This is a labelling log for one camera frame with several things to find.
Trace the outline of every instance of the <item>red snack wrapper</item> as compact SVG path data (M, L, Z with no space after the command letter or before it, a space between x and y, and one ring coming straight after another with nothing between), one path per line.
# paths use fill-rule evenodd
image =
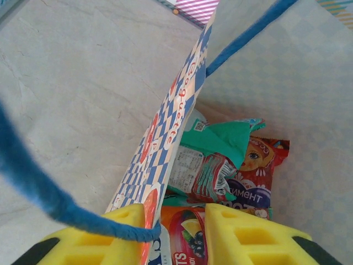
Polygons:
M241 211L270 219L270 209ZM171 256L173 265L207 265L205 208L163 206L161 224L168 230L170 241L170 250L162 256Z
M287 140L251 136L240 170L227 179L237 198L221 204L236 209L269 208L274 169L288 156L289 147Z

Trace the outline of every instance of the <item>black rubber pad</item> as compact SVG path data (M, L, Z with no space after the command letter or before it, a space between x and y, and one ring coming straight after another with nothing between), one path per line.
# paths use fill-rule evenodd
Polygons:
M26 253L19 257L18 260L12 263L12 265L37 265L41 259L59 243L59 241L59 238L53 237L35 244Z
M343 265L338 262L333 256L331 256L326 250L320 247L319 244L302 238L300 236L295 236L293 239L304 249L316 262L320 265Z

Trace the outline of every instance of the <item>nutrition label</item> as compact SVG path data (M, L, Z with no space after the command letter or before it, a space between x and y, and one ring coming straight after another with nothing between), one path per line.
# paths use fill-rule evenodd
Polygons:
M185 193L191 193L204 156L201 152L179 146L169 183Z

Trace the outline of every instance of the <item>shopping bag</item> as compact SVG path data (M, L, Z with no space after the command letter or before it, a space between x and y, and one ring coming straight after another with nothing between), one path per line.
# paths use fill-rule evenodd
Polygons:
M139 202L146 207L146 227L158 220L183 127L195 105L211 123L260 117L268 125L261 136L291 140L290 155L274 176L274 220L311 234L349 263L352 5L323 2L220 1L107 211ZM155 264L162 264L160 245L151 255ZM141 264L150 246L145 244Z

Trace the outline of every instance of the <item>cartoon girl illustration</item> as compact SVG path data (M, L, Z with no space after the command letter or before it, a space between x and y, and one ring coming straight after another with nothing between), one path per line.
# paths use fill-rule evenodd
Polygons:
M265 168L267 168L275 158L272 148L258 138L251 137L245 160L240 171L256 170L256 176L265 176Z

